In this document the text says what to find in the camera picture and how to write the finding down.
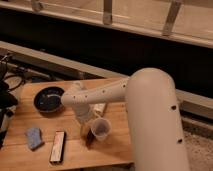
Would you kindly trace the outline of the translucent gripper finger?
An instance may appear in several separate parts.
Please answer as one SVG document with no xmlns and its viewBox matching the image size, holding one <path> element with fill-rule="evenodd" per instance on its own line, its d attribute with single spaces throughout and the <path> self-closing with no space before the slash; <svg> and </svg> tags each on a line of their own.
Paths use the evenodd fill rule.
<svg viewBox="0 0 213 171">
<path fill-rule="evenodd" d="M 82 124 L 80 127 L 80 136 L 86 137 L 88 134 L 88 126 L 86 124 Z"/>
</svg>

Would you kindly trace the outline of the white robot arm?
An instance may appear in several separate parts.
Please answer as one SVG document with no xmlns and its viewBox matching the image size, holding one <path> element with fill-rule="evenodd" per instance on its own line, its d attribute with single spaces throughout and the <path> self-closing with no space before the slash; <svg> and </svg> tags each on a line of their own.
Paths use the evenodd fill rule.
<svg viewBox="0 0 213 171">
<path fill-rule="evenodd" d="M 124 102 L 135 171 L 190 171 L 175 83 L 165 71 L 143 68 L 91 89 L 72 85 L 61 102 L 79 119 L 89 104 Z"/>
</svg>

